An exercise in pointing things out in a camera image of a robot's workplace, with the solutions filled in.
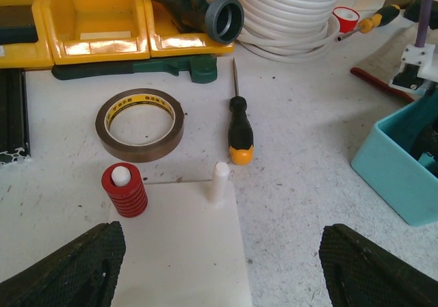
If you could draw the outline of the canvas work glove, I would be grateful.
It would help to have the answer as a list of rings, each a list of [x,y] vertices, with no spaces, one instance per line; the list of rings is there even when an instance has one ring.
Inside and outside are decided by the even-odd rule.
[[[406,45],[416,38],[417,25],[399,29],[380,49],[350,69],[350,73],[386,93],[395,94],[409,103],[420,98],[419,94],[402,92],[389,86],[391,78],[400,67]]]

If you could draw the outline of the teal plastic spring tray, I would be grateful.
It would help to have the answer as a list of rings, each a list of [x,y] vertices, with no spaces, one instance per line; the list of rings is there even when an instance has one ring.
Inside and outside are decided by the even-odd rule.
[[[437,221],[437,159],[411,155],[415,140],[437,119],[437,92],[421,97],[372,127],[352,168],[411,226]]]

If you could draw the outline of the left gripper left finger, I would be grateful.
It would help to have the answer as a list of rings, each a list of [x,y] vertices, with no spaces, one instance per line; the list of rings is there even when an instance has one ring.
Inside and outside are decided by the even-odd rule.
[[[1,283],[2,306],[110,306],[126,252],[120,222],[98,224]]]

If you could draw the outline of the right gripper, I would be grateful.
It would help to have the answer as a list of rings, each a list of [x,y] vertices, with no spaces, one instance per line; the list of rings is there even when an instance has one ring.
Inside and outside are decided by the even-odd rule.
[[[437,118],[420,131],[409,153],[417,161],[423,154],[432,157],[434,163],[428,169],[437,177]]]

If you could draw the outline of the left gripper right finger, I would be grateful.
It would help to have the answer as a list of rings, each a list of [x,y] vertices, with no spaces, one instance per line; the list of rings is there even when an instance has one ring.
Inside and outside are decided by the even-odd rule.
[[[326,226],[319,257],[333,306],[436,306],[437,281],[344,224]]]

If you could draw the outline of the black orange screwdriver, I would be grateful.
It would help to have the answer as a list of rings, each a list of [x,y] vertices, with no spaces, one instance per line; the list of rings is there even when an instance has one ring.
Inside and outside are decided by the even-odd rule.
[[[228,145],[231,160],[236,165],[248,165],[253,160],[253,130],[248,120],[247,102],[239,93],[237,64],[233,59],[233,87],[235,96],[229,101],[231,120],[228,130]]]

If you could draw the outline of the red large spring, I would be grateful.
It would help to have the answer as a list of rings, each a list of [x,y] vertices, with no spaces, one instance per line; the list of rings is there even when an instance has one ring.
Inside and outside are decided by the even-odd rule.
[[[131,218],[141,215],[148,197],[139,169],[130,163],[115,163],[103,173],[101,184],[118,214]]]

